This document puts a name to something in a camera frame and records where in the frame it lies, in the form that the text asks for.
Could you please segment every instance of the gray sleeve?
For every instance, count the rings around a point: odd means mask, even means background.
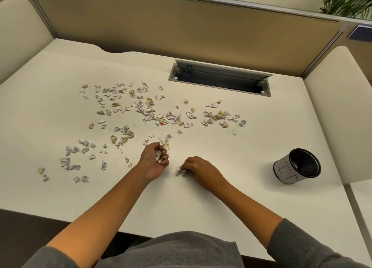
[[[267,253],[285,268],[368,268],[334,252],[287,219],[275,229]]]
[[[53,247],[40,248],[22,268],[79,268],[66,254]]]

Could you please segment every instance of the gray sweater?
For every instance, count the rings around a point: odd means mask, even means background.
[[[334,252],[284,219],[275,229],[267,253],[283,268],[368,268]],[[158,267],[244,268],[235,242],[196,232],[178,232],[154,238],[121,255],[100,259],[95,268]],[[42,247],[23,268],[78,268],[63,252]]]

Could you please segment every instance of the white desk surface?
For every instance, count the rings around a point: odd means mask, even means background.
[[[369,234],[372,236],[372,179],[351,183],[350,186]]]
[[[275,74],[270,77],[271,97],[176,83],[168,81],[174,59],[143,53],[110,54],[96,46],[54,40],[0,86],[2,132],[0,135],[0,208],[64,221],[73,221],[102,197],[130,169],[124,160],[138,162],[143,142],[172,134],[170,165],[162,176],[143,192],[120,231],[157,237],[165,233],[193,230],[235,241],[243,255],[271,259],[265,249],[219,200],[198,186],[190,177],[175,176],[176,168],[188,156],[201,156],[212,162],[223,175],[258,202],[288,218],[320,242],[343,255],[371,266],[371,259],[325,141],[314,108],[301,78]],[[156,112],[181,113],[195,108],[195,124],[156,127],[143,123],[143,115],[133,111],[112,116],[97,115],[94,85],[112,87],[123,82],[135,90],[146,82],[150,89],[143,96],[154,98]],[[79,91],[87,84],[89,100]],[[118,100],[130,106],[129,88]],[[216,109],[207,104],[223,100]],[[201,124],[204,110],[239,113],[247,125],[229,122]],[[100,129],[97,120],[108,126]],[[89,124],[94,122],[94,129]],[[114,127],[128,125],[135,137],[128,140],[121,154],[110,142]],[[66,172],[60,167],[65,146],[88,140],[98,146],[89,153],[72,154],[81,170]],[[108,144],[108,154],[99,153]],[[294,185],[285,185],[273,173],[275,160],[293,148],[305,148],[318,157],[322,173]],[[100,170],[102,159],[108,163]],[[37,174],[45,167],[51,180],[43,182]],[[75,184],[76,175],[86,174],[90,183]]]

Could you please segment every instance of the person's left hand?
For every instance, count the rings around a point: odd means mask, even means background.
[[[161,154],[163,155],[162,161],[156,162],[156,154],[155,152],[161,150]],[[146,177],[149,181],[155,180],[159,178],[161,172],[169,165],[168,155],[166,154],[167,151],[164,149],[164,146],[158,143],[152,143],[145,147],[141,154],[140,161],[138,162],[138,166],[143,168],[145,171]]]

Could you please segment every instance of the person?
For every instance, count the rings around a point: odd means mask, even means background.
[[[163,154],[155,162],[155,152]],[[164,146],[145,147],[140,161],[106,195],[68,225],[23,268],[244,267],[235,242],[196,232],[177,232],[151,239],[123,254],[100,259],[146,186],[168,166]],[[181,169],[220,199],[254,234],[267,253],[288,268],[366,268],[333,252],[303,230],[231,185],[210,162],[189,157]]]

